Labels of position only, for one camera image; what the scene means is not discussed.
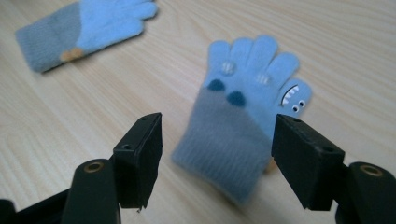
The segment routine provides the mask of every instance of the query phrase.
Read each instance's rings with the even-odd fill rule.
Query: glove finger
[[[253,40],[245,37],[233,42],[230,61],[236,64],[236,69],[240,70],[246,67],[252,46]]]
[[[128,11],[134,18],[145,20],[154,17],[157,13],[158,7],[153,2],[145,2],[132,7],[131,10],[132,13],[129,10]]]
[[[299,60],[294,54],[280,53],[271,61],[263,75],[274,88],[280,89],[299,65]]]
[[[283,85],[277,96],[278,114],[297,118],[304,111],[312,96],[312,90],[305,82],[292,78]]]
[[[230,44],[219,40],[213,42],[209,47],[208,65],[210,70],[220,71],[222,65],[227,61],[230,54]]]
[[[251,71],[250,75],[256,76],[257,73],[266,69],[273,60],[276,51],[277,42],[271,36],[260,35],[257,37],[247,61],[247,67]]]

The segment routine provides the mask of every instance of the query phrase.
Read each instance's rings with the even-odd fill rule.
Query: wood grain
[[[108,158],[134,122],[163,113],[163,158],[148,209],[123,223],[334,223],[305,211],[282,174],[235,207],[170,161],[205,78],[208,45],[272,35],[295,53],[314,97],[302,119],[346,151],[396,174],[396,2],[157,1],[146,30],[44,75],[14,32],[73,1],[0,2],[0,198],[21,210],[69,188],[84,161]]]

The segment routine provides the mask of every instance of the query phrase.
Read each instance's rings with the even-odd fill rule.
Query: children's glove
[[[296,118],[311,97],[307,84],[291,78],[298,59],[276,51],[267,35],[232,46],[214,42],[187,131],[172,155],[237,204],[248,201],[271,158],[276,114]]]
[[[29,66],[45,72],[139,35],[157,6],[150,0],[80,0],[16,32]]]

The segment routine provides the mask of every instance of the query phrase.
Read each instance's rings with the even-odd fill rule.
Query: knitted glove
[[[29,66],[45,72],[139,35],[155,15],[150,0],[80,0],[16,32]]]
[[[267,35],[214,42],[208,72],[173,161],[237,204],[248,201],[271,158],[276,114],[298,117],[311,89],[291,78],[299,66],[276,55]]]

